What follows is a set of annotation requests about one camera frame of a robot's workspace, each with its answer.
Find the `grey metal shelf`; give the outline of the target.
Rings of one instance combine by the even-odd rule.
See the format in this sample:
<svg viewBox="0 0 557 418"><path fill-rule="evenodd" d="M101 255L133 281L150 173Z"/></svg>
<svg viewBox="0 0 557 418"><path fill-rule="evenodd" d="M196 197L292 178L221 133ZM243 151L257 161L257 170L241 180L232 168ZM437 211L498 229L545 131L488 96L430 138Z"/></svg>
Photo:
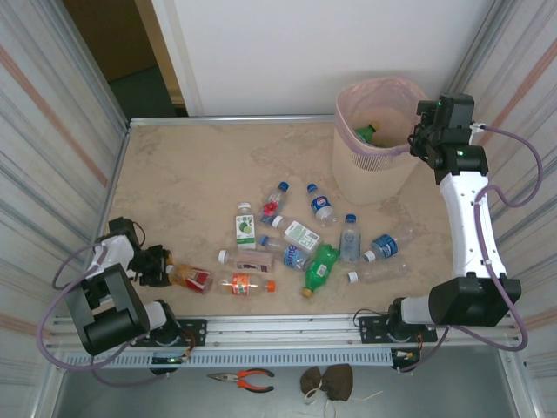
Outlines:
<svg viewBox="0 0 557 418"><path fill-rule="evenodd" d="M68 373L54 418L518 418L499 355L487 347L443 347L413 374L355 367L352 399L304 402L302 367L279 367L253 394L185 369L138 388L109 388L87 373Z"/></svg>

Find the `purple label white cap bottle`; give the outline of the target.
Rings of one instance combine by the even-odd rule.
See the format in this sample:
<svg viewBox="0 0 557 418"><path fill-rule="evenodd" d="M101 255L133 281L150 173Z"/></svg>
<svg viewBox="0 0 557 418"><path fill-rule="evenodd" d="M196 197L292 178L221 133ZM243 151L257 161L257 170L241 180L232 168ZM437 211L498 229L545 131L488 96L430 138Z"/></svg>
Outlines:
<svg viewBox="0 0 557 418"><path fill-rule="evenodd" d="M272 253L253 249L221 250L218 262L236 270L270 273L273 270L274 256Z"/></svg>

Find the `short Pepsi label bottle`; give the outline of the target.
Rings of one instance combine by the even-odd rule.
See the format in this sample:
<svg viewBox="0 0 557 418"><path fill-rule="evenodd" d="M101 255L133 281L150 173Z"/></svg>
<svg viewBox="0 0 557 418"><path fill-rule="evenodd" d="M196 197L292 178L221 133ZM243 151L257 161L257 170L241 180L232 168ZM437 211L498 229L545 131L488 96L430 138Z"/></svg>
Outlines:
<svg viewBox="0 0 557 418"><path fill-rule="evenodd" d="M337 216L330 200L315 184L309 184L306 189L310 200L310 207L319 224L323 227L334 225L337 221Z"/></svg>

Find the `corrugated metal side panel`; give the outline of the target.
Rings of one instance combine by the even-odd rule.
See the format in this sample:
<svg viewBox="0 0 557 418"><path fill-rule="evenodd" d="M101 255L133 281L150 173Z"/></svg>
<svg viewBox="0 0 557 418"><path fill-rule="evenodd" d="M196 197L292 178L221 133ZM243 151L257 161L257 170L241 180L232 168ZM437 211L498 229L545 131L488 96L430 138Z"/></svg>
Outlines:
<svg viewBox="0 0 557 418"><path fill-rule="evenodd" d="M0 0L0 418L34 412L37 323L84 269L126 134L62 0Z"/></svg>
<svg viewBox="0 0 557 418"><path fill-rule="evenodd" d="M521 208L490 198L497 246L521 281L520 352L534 411L557 418L557 0L488 0L449 84L474 97L490 179Z"/></svg>

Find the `brown cloth bundle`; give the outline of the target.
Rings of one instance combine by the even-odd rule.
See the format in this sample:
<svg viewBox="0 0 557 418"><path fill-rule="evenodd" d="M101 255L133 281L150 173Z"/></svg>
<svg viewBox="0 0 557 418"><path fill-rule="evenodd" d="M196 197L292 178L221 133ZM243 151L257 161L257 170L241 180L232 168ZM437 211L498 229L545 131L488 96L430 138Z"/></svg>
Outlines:
<svg viewBox="0 0 557 418"><path fill-rule="evenodd" d="M325 392L330 401L348 401L353 390L353 371L349 364L329 366L321 372L317 366L308 368L300 378L304 395Z"/></svg>

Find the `red label tea bottle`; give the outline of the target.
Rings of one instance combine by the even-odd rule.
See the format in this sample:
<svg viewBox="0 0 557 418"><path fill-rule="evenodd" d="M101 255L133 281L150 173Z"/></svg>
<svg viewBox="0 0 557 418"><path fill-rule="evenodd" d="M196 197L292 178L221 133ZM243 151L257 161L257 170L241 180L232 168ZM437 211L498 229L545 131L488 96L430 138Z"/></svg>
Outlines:
<svg viewBox="0 0 557 418"><path fill-rule="evenodd" d="M209 271L186 264L166 267L172 285L188 288L195 293L206 294L211 289L212 275Z"/></svg>

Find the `lime label juice bottle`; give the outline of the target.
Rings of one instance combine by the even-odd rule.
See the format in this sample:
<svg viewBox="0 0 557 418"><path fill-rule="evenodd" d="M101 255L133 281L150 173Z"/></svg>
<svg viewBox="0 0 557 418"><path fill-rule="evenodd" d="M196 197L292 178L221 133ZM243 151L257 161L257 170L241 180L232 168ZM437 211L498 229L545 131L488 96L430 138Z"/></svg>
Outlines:
<svg viewBox="0 0 557 418"><path fill-rule="evenodd" d="M251 204L241 202L235 217L236 244L239 249L255 249L257 247L255 220Z"/></svg>

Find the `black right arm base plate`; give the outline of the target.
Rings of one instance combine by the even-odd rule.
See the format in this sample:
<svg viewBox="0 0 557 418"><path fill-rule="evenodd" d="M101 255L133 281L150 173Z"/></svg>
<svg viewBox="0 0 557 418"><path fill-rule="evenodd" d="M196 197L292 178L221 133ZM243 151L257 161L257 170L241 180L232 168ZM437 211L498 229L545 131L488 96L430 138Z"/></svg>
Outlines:
<svg viewBox="0 0 557 418"><path fill-rule="evenodd" d="M425 325L406 324L399 314L362 316L358 318L360 339L363 344L404 344L436 342L438 335L435 329Z"/></svg>

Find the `black controller board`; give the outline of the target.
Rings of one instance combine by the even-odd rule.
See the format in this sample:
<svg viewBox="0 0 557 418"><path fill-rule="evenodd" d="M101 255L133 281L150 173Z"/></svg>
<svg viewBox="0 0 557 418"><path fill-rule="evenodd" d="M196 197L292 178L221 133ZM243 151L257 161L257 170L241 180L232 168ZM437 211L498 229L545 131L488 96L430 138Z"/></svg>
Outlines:
<svg viewBox="0 0 557 418"><path fill-rule="evenodd" d="M171 357L154 356L151 359L150 371L155 376L172 374L184 365L187 360L188 357L186 355Z"/></svg>
<svg viewBox="0 0 557 418"><path fill-rule="evenodd" d="M392 349L392 368L398 373L408 373L413 371L421 358L418 348Z"/></svg>

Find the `clear bottle white cap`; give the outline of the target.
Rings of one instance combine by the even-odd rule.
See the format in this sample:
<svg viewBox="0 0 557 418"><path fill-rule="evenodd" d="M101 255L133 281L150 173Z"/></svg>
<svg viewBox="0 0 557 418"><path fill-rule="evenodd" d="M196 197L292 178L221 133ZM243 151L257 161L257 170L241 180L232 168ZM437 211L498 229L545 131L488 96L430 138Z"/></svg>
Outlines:
<svg viewBox="0 0 557 418"><path fill-rule="evenodd" d="M379 283L401 278L409 271L409 265L403 258L362 260L352 271L347 273L347 280L350 284Z"/></svg>

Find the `clear bottle light blue label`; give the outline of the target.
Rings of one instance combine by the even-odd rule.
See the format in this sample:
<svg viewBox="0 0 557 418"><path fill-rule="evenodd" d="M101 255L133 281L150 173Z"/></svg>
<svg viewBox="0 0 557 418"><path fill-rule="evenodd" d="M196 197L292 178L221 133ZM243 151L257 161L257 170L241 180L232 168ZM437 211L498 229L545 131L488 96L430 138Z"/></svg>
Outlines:
<svg viewBox="0 0 557 418"><path fill-rule="evenodd" d="M259 244L272 253L284 266L305 272L311 264L310 256L284 239L261 235Z"/></svg>

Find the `green bottle yellow cap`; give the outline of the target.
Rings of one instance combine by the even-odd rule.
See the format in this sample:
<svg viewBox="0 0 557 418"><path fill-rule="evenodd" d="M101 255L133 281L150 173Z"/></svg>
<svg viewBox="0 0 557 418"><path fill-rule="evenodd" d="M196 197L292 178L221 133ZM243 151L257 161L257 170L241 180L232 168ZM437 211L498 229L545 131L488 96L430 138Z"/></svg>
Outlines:
<svg viewBox="0 0 557 418"><path fill-rule="evenodd" d="M378 148L386 148L383 142L376 136L379 130L379 123L372 122L367 126L360 127L355 130L358 140L366 145L375 146Z"/></svg>
<svg viewBox="0 0 557 418"><path fill-rule="evenodd" d="M305 272L305 285L301 294L310 299L329 278L332 268L339 259L339 250L329 244L321 244L315 253L311 265Z"/></svg>

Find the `blue label white cap bottle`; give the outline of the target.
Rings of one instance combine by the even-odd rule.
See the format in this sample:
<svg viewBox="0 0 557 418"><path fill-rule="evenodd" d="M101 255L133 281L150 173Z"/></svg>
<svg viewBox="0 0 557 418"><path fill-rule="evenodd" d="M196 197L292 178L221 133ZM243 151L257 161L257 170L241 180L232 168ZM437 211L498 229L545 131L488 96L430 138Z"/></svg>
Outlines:
<svg viewBox="0 0 557 418"><path fill-rule="evenodd" d="M398 226L389 233L383 233L371 243L370 249L363 253L366 262L389 259L399 253L413 237L411 226Z"/></svg>

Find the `clear bottle red flower label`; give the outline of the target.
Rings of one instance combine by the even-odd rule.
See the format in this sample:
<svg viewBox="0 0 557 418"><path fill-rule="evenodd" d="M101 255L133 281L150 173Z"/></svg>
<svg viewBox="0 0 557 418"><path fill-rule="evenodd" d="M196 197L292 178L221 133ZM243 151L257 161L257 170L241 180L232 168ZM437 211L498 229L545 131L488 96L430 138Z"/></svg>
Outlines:
<svg viewBox="0 0 557 418"><path fill-rule="evenodd" d="M263 200L257 215L257 220L263 224L271 225L274 218L281 214L287 199L289 184L282 181L274 187Z"/></svg>

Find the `orange label orange cap bottle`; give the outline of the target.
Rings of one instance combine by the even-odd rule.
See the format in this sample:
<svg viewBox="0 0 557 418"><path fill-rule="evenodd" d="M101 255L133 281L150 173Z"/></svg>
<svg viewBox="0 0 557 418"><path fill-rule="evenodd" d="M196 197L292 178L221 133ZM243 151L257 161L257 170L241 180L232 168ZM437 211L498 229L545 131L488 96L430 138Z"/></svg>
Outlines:
<svg viewBox="0 0 557 418"><path fill-rule="evenodd" d="M218 282L217 290L221 294L251 297L274 293L276 282L253 273L233 273Z"/></svg>

